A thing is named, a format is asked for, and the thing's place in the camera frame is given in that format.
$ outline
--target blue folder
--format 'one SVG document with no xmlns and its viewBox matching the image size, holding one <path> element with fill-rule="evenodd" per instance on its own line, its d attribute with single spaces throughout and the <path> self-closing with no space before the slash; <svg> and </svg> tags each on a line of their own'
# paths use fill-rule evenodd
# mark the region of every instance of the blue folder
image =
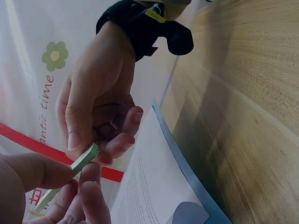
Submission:
<svg viewBox="0 0 299 224">
<path fill-rule="evenodd" d="M 205 222 L 205 224 L 231 224 L 230 220 L 226 217 L 223 211 L 218 207 L 209 193 L 206 191 L 204 186 L 198 180 L 197 176 L 192 171 L 191 167 L 187 163 L 186 159 L 184 158 L 183 154 L 179 150 L 164 118 L 160 111 L 159 105 L 154 100 L 152 103 L 152 107 L 156 113 L 156 116 L 159 120 L 161 129 L 164 133 L 166 141 L 172 151 L 174 158 L 176 159 L 178 166 L 180 167 L 183 175 L 185 176 L 186 180 L 189 182 L 190 186 L 192 187 L 194 193 L 201 201 L 202 205 L 206 209 L 207 213 L 209 214 L 209 218 Z"/>
</svg>

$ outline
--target fingernail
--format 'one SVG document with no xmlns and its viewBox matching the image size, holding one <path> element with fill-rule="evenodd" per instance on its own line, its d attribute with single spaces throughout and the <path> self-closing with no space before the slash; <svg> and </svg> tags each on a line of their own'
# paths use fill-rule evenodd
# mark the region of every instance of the fingernail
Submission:
<svg viewBox="0 0 299 224">
<path fill-rule="evenodd" d="M 69 134 L 69 140 L 67 143 L 67 149 L 69 151 L 75 151 L 81 147 L 80 144 L 80 138 L 77 134 L 75 133 L 70 133 Z"/>
<path fill-rule="evenodd" d="M 142 119 L 143 113 L 134 113 L 133 117 L 134 117 L 134 121 L 139 123 Z"/>
</svg>

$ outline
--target yellow label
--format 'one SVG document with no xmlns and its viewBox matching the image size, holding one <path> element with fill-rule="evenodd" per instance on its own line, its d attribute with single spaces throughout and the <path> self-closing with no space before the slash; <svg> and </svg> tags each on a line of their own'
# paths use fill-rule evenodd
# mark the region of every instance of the yellow label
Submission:
<svg viewBox="0 0 299 224">
<path fill-rule="evenodd" d="M 165 18 L 163 18 L 162 16 L 160 16 L 159 14 L 157 14 L 156 12 L 154 12 L 153 10 L 151 10 L 150 8 L 148 10 L 145 11 L 145 14 L 155 20 L 157 20 L 160 23 L 164 23 L 166 21 Z"/>
</svg>

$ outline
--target flower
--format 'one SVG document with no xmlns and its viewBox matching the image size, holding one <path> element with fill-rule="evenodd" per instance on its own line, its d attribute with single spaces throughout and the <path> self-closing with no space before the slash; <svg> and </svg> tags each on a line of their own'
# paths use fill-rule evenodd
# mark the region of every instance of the flower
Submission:
<svg viewBox="0 0 299 224">
<path fill-rule="evenodd" d="M 65 59 L 69 56 L 64 42 L 50 42 L 47 45 L 47 51 L 42 56 L 42 62 L 47 64 L 48 71 L 62 69 L 65 66 Z"/>
</svg>

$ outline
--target wood grain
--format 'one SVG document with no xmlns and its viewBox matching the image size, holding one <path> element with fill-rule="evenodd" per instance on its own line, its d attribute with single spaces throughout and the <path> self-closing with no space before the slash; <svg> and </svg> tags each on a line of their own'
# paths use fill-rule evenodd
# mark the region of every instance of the wood grain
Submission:
<svg viewBox="0 0 299 224">
<path fill-rule="evenodd" d="M 299 223 L 299 2 L 216 1 L 162 112 L 233 223 Z"/>
</svg>

